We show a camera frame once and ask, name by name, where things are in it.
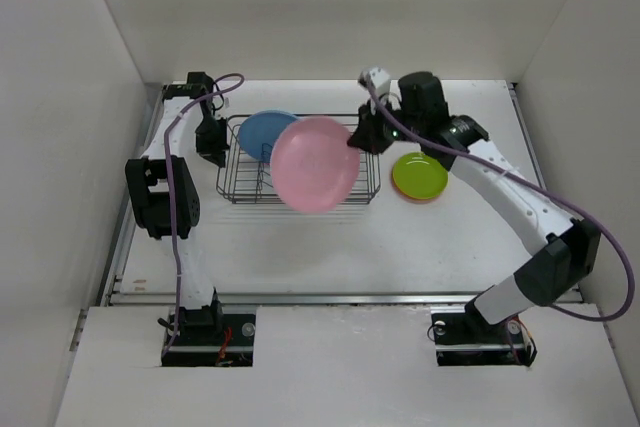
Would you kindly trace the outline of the blue plate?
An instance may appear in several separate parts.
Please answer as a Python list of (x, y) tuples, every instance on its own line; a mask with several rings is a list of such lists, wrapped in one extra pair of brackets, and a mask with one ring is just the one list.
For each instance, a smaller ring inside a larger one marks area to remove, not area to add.
[(299, 118), (289, 112), (265, 110), (251, 115), (239, 127), (239, 146), (253, 159), (270, 163), (272, 149), (281, 133)]

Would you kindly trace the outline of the green plate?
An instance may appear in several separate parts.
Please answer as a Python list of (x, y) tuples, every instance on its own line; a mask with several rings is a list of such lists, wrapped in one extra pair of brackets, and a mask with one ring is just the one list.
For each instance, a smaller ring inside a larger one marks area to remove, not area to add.
[(431, 201), (448, 185), (447, 170), (435, 159), (422, 152), (400, 157), (391, 169), (396, 190), (415, 201)]

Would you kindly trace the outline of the orange plate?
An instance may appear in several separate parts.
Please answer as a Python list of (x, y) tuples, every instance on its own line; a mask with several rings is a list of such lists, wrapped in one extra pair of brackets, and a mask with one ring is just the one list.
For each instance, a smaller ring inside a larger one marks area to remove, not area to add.
[(448, 177), (442, 175), (408, 176), (390, 175), (391, 186), (400, 199), (414, 204), (429, 204), (437, 201), (448, 186)]

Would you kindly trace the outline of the pink plate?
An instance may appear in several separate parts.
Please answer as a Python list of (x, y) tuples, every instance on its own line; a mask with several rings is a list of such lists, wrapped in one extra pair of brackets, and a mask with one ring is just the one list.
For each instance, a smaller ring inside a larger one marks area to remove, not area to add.
[(350, 132), (327, 116), (311, 116), (284, 129), (270, 157), (273, 188), (291, 209), (318, 214), (333, 210), (351, 193), (360, 172), (360, 152), (347, 145)]

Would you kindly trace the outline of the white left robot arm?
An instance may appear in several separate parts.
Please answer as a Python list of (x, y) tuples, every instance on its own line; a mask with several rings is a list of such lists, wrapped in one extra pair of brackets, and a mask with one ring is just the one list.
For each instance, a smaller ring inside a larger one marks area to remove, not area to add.
[(190, 72), (182, 84), (165, 88), (163, 98), (184, 98), (185, 107), (167, 107), (151, 143), (140, 157), (125, 165), (125, 177), (136, 224), (159, 242), (174, 262), (178, 307), (194, 310), (189, 331), (201, 343), (217, 341), (223, 334), (223, 318), (210, 309), (215, 289), (204, 272), (195, 227), (201, 206), (186, 154), (217, 167), (226, 166), (227, 120), (218, 113), (227, 99), (219, 81), (204, 72)]

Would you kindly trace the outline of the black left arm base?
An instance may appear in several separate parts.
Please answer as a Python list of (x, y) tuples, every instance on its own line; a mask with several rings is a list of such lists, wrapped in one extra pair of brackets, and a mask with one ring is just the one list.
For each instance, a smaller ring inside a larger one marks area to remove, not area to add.
[(174, 314), (160, 318), (165, 337), (160, 354), (163, 367), (252, 367), (257, 310), (220, 303), (200, 309), (181, 307), (178, 333), (172, 340)]

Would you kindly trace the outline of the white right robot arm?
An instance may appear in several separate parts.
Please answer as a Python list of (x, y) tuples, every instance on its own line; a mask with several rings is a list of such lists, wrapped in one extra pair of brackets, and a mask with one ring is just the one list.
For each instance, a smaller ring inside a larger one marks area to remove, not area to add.
[(592, 273), (602, 230), (576, 208), (563, 209), (504, 158), (488, 132), (468, 115), (449, 111), (438, 77), (428, 71), (401, 77), (399, 106), (388, 101), (389, 74), (374, 67), (358, 83), (370, 98), (359, 107), (351, 147), (382, 154), (413, 142), (479, 194), (509, 225), (530, 259), (465, 307), (463, 328), (477, 341), (533, 306), (550, 307)]

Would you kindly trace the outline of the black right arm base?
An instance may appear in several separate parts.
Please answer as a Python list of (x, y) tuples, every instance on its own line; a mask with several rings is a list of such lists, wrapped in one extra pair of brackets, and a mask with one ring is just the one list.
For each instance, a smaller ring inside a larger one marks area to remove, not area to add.
[(440, 306), (430, 311), (430, 319), (427, 335), (439, 367), (529, 368), (536, 360), (537, 345), (518, 316), (489, 325), (463, 306)]

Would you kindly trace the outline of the white foam board panel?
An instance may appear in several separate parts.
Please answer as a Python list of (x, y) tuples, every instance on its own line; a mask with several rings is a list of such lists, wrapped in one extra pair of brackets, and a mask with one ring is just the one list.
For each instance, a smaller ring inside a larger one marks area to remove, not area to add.
[(526, 313), (531, 368), (441, 367), (417, 307), (263, 307), (248, 368), (167, 368), (160, 307), (90, 310), (61, 426), (634, 426), (601, 326)]

